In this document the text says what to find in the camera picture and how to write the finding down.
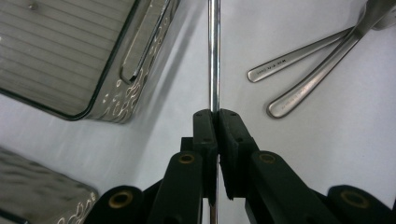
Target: metal rod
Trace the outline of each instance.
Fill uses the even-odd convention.
[[[209,0],[209,86],[210,86],[210,110],[217,120],[219,114],[219,81],[220,81],[220,0]],[[217,166],[216,202],[210,205],[210,223],[218,223],[218,200],[219,200],[219,162]]]

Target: white surface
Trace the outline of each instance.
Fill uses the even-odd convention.
[[[258,83],[246,76],[260,63],[355,24],[364,2],[222,1],[220,107],[239,113],[260,149],[282,156],[310,188],[326,194],[348,184],[392,206],[396,26],[371,31],[284,119],[270,119],[264,105],[331,49]],[[183,0],[168,34],[131,122],[69,122],[0,96],[0,146],[102,193],[155,183],[180,138],[192,136],[192,114],[208,108],[207,2]],[[248,223],[244,200],[229,202],[220,190],[219,223]]]

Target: stainless steel spoon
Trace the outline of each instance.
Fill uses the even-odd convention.
[[[267,107],[268,115],[276,119],[288,115],[332,71],[361,38],[395,6],[396,0],[368,0],[365,5],[364,16],[344,41],[313,72],[270,103]]]
[[[302,58],[323,49],[326,46],[329,46],[332,43],[335,43],[337,40],[345,37],[353,27],[350,27],[346,30],[343,30],[335,35],[330,35],[325,37],[315,43],[282,55],[278,58],[275,58],[267,63],[263,63],[255,68],[252,68],[247,72],[247,78],[251,82],[258,82],[266,77],[273,75],[274,73],[286,68],[293,63],[300,61]]]

